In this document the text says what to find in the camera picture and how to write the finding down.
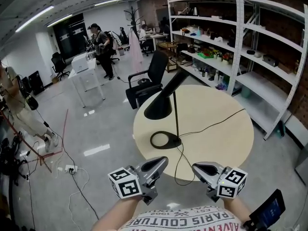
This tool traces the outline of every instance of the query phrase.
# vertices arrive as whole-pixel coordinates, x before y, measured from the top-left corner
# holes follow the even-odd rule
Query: gray floor
[[[144,57],[146,69],[151,56]],[[129,74],[133,73],[128,54],[121,57],[121,61],[115,65],[117,73],[125,81]],[[100,81],[104,83],[100,70]],[[164,85],[173,77],[174,73],[165,72]],[[87,88],[93,85],[93,77],[84,78]],[[189,77],[184,84],[200,84]],[[132,110],[126,100],[125,89],[128,85],[117,80],[106,81],[103,91],[106,100],[102,101],[97,89],[82,92],[82,98],[87,107],[82,108],[76,98],[75,90],[69,80],[49,87],[41,93],[39,111],[49,125],[62,135],[64,119],[68,110],[65,126],[64,144],[66,150],[72,156],[75,164],[89,173],[90,181],[84,189],[89,202],[102,216],[116,201],[107,173],[119,167],[136,165],[143,160],[133,139],[132,126],[136,110]],[[84,156],[84,152],[99,146],[108,145],[109,149],[90,156]],[[40,141],[39,151],[44,153],[43,143]],[[279,188],[284,196],[286,212],[272,230],[284,230],[291,227],[297,220],[304,204],[307,188],[296,175],[293,167],[299,153],[299,148],[289,136],[279,139],[272,135],[267,141],[263,140],[262,132],[255,127],[255,140],[253,149],[241,168],[248,172],[246,188],[241,193],[241,198],[247,205],[255,210],[264,202],[276,188]],[[53,174],[38,165],[37,170],[31,176],[31,192],[33,200],[33,214],[36,230],[41,231],[77,231],[77,226],[72,222],[67,209],[70,194],[77,192],[72,176],[58,171],[55,165],[61,154],[47,158],[47,163],[53,166]],[[33,153],[28,160],[34,159]],[[63,155],[58,167],[64,168],[72,161]],[[35,162],[30,163],[30,170],[35,168]],[[79,186],[87,180],[86,173],[79,170],[76,174]],[[200,205],[213,205],[213,202],[205,194],[205,186],[200,182],[193,182],[189,186],[181,187],[175,184],[172,177],[163,175],[157,182],[159,196],[155,201],[146,206],[141,203],[138,212],[150,209],[184,208]],[[17,223],[32,228],[32,216],[30,208],[29,184],[22,178],[19,186],[14,188],[14,208]],[[72,197],[71,209],[75,222],[82,231],[90,230],[96,217],[85,200],[76,194]],[[299,223],[301,230],[308,227],[308,205],[301,216]]]

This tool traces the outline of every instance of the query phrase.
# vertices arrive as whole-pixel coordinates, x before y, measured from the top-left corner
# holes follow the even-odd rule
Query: armrest
[[[152,90],[155,90],[155,89],[158,89],[158,88],[162,88],[162,86],[163,86],[162,84],[159,84],[159,85],[147,87],[147,88],[145,88],[145,89],[143,89],[143,90],[137,91],[135,94],[136,94],[136,95],[139,95],[139,94],[141,94],[141,93],[143,93],[143,92],[149,92],[149,91],[152,91]]]
[[[142,71],[142,72],[139,72],[139,73],[136,73],[136,74],[133,74],[133,75],[130,75],[128,77],[128,83],[129,83],[129,88],[131,88],[131,78],[135,77],[135,76],[138,76],[138,75],[143,75],[143,74],[146,74],[149,70],[145,70],[145,71]]]

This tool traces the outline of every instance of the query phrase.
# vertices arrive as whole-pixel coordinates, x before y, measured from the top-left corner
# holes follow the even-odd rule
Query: white sneaker
[[[51,140],[52,140],[52,143],[53,143],[54,147],[58,146],[58,144],[59,144],[58,135],[52,133]]]
[[[45,141],[45,151],[48,152],[50,149],[50,140]]]

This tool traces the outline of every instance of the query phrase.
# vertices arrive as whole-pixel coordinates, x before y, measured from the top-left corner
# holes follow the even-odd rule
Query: coat rack
[[[133,8],[133,6],[132,6],[132,7],[131,7],[131,12],[130,12],[130,11],[126,11],[126,10],[124,10],[124,12],[127,12],[127,13],[130,14],[131,20],[127,19],[128,21],[130,21],[130,25],[129,25],[129,26],[130,26],[130,28],[133,29],[133,31],[135,32],[137,38],[139,39],[139,36],[138,36],[138,33],[137,33],[137,25],[139,25],[140,23],[138,23],[138,24],[136,24],[136,23],[137,23],[137,21],[139,21],[143,16],[139,17],[137,20],[135,19],[135,14],[136,14],[136,12],[137,12],[138,9],[134,10],[134,8]]]

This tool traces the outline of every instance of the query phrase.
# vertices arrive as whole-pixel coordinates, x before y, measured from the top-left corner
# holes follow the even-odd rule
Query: white desk
[[[71,79],[71,80],[72,80],[72,83],[73,83],[73,85],[74,85],[74,88],[75,88],[75,90],[76,90],[76,92],[77,92],[77,95],[78,95],[78,97],[79,97],[79,100],[80,100],[80,102],[81,102],[83,108],[86,107],[86,106],[85,106],[84,102],[82,101],[81,96],[80,96],[80,94],[79,94],[79,92],[78,92],[78,90],[77,90],[77,88],[76,88],[76,85],[75,85],[75,83],[74,83],[74,78],[77,78],[77,77],[78,77],[78,78],[80,79],[80,82],[81,82],[83,88],[84,88],[84,91],[87,91],[86,88],[85,88],[85,86],[84,86],[84,84],[83,84],[83,82],[82,82],[82,80],[81,80],[81,76],[83,76],[83,75],[88,75],[88,74],[93,74],[94,79],[95,79],[95,82],[96,82],[96,87],[97,87],[98,90],[100,91],[100,94],[101,94],[101,96],[102,96],[102,99],[105,100],[105,96],[104,96],[102,87],[101,87],[101,85],[100,85],[100,83],[99,83],[99,81],[98,81],[97,75],[96,75],[96,68],[97,68],[96,59],[93,58],[93,59],[87,61],[87,63],[88,63],[88,67],[89,67],[88,69],[86,69],[86,70],[84,70],[84,71],[81,71],[81,72],[79,72],[79,73],[76,73],[75,70],[72,69],[72,71],[71,71],[71,73],[70,73],[70,75],[69,75],[69,77],[68,77],[68,79]]]
[[[182,85],[176,90],[180,135],[201,131],[204,128],[223,121],[227,117],[242,110],[243,107],[234,98],[215,88]],[[155,149],[150,144],[150,137],[157,131],[176,134],[174,103],[171,96],[172,112],[161,120],[149,120],[144,110],[158,95],[150,97],[138,110],[134,121],[134,138],[137,147],[145,159],[166,156],[169,164],[164,173],[174,177],[176,165],[180,158],[177,148],[168,150]],[[191,164],[197,162],[217,162],[223,167],[240,166],[250,153],[254,141],[254,128],[245,110],[235,114],[221,124],[209,129],[181,137],[184,144],[184,155]],[[192,180],[190,165],[182,157],[176,177]]]
[[[161,34],[155,34],[155,35],[151,35],[150,37],[153,39],[154,51],[155,51],[156,50],[156,44],[157,44],[156,39],[165,38],[166,36],[161,35]]]

